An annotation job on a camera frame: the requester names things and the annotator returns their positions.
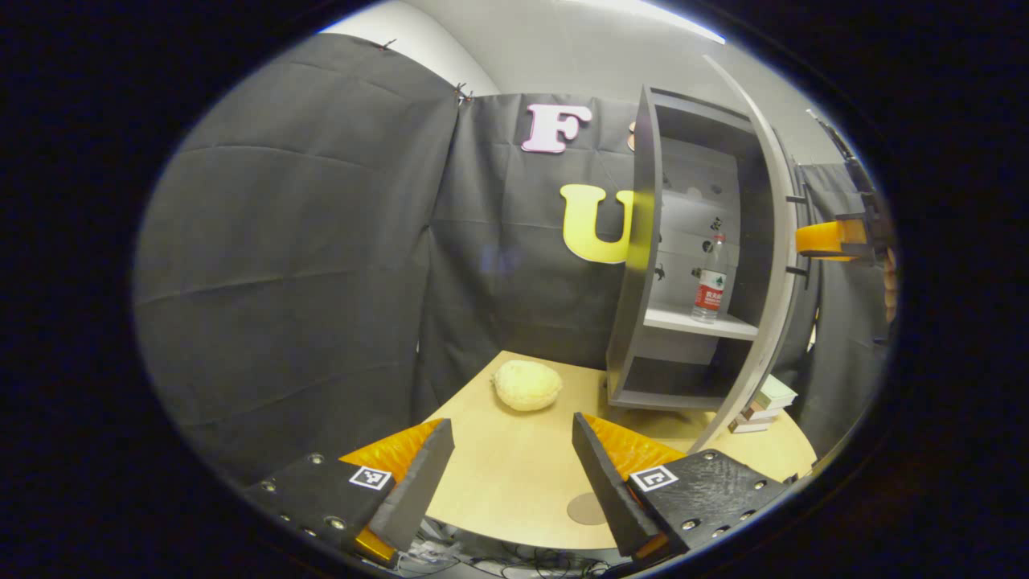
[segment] yellow potato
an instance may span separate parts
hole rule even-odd
[[[493,375],[500,400],[514,410],[539,410],[554,404],[561,392],[561,376],[535,362],[512,360]]]

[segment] black curtain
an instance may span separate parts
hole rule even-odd
[[[587,106],[593,119],[561,153],[526,152],[530,104]],[[597,236],[622,236],[614,194],[633,188],[629,124],[638,105],[570,95],[476,97],[461,106],[430,221],[418,392],[424,415],[500,351],[605,368],[625,265],[565,245],[563,185],[599,186]]]
[[[428,69],[319,34],[169,160],[139,238],[137,334],[166,409],[230,481],[412,425],[426,227],[456,116]]]
[[[805,165],[800,173],[809,185],[815,222],[863,211],[842,164]],[[822,458],[867,407],[885,370],[886,349],[873,341],[889,330],[883,269],[813,259],[807,291],[799,279],[794,293],[793,316],[772,374],[797,393],[787,412]],[[813,325],[815,346],[808,352]]]

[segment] plastic water bottle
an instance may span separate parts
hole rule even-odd
[[[725,289],[729,270],[729,252],[725,250],[725,236],[717,232],[714,245],[708,251],[704,268],[701,269],[701,282],[697,286],[697,298],[694,300],[694,320],[705,324],[714,324],[718,319],[718,307],[721,306],[721,294]]]

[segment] white shelf board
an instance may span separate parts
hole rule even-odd
[[[687,310],[681,306],[651,303],[647,305],[643,326],[737,340],[752,341],[757,337],[756,327],[741,322],[723,312],[718,313],[718,319],[713,324],[705,324],[694,320],[689,316],[691,311],[693,307]]]

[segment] white wall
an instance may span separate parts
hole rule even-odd
[[[745,111],[704,61],[710,55],[750,94],[799,162],[841,161],[805,112],[823,116],[818,107],[732,38],[721,45],[667,22],[565,0],[406,1],[449,30],[502,93],[638,102],[647,83]]]
[[[476,96],[500,93],[490,75],[447,29],[432,16],[399,0],[365,8],[322,33],[348,34],[380,44],[396,38],[390,49],[435,72],[451,84],[467,82],[462,88],[465,94],[470,91]]]

